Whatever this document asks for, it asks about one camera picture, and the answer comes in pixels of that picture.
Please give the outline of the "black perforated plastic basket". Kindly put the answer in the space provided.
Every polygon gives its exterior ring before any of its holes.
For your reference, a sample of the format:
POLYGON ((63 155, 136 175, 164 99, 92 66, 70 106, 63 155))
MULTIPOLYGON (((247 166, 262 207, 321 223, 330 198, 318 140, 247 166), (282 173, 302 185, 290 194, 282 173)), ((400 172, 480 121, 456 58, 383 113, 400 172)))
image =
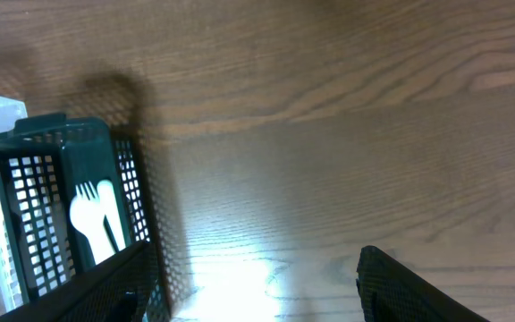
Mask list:
MULTIPOLYGON (((69 216, 77 184, 107 179, 121 218, 126 247, 150 242, 159 270, 159 319, 170 317, 159 268, 143 160, 127 129, 96 118, 47 114, 18 120, 0 133, 0 202, 22 305, 40 299, 98 265, 87 238, 69 216)), ((118 250, 107 218, 108 238, 118 250)))

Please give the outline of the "mint plastic fork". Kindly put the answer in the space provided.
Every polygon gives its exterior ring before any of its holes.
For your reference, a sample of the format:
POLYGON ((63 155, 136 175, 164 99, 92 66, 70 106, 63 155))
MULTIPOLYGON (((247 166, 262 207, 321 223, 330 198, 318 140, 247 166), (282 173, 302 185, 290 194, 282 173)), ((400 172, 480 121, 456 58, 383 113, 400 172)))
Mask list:
POLYGON ((104 179, 97 184, 97 192, 101 205, 105 208, 107 222, 110 225, 118 250, 126 247, 121 218, 114 195, 114 186, 111 181, 104 179))

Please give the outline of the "white plastic fork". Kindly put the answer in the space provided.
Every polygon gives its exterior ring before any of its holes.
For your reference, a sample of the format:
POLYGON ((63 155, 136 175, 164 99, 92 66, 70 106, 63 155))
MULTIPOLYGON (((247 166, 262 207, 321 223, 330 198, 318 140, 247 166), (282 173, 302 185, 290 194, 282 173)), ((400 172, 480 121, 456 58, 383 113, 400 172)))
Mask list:
POLYGON ((75 187, 76 195, 79 199, 84 199, 92 202, 99 202, 99 197, 96 188, 92 182, 84 182, 77 184, 75 187))

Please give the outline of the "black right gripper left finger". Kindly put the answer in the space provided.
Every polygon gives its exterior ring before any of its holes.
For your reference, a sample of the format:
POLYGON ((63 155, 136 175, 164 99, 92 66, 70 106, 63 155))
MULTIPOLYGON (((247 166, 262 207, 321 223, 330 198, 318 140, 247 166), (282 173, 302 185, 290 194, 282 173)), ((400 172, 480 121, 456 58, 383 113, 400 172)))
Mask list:
POLYGON ((0 316, 0 322, 158 319, 156 248, 147 241, 131 245, 40 299, 0 316))

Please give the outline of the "white plastic spoon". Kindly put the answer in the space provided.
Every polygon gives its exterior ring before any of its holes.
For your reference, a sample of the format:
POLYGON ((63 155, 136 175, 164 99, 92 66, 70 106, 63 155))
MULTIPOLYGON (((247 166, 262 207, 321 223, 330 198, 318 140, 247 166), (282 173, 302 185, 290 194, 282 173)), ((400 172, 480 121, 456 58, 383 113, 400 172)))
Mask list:
POLYGON ((114 248, 104 227, 106 215, 97 199, 75 196, 69 216, 72 226, 87 238, 96 265, 114 255, 114 248))

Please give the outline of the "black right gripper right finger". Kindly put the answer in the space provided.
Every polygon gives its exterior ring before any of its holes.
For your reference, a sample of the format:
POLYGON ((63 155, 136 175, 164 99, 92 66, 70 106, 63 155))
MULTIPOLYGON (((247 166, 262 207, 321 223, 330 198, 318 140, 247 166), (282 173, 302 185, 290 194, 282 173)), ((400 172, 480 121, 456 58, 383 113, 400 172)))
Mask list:
POLYGON ((367 322, 487 322, 376 246, 361 249, 357 273, 367 322))

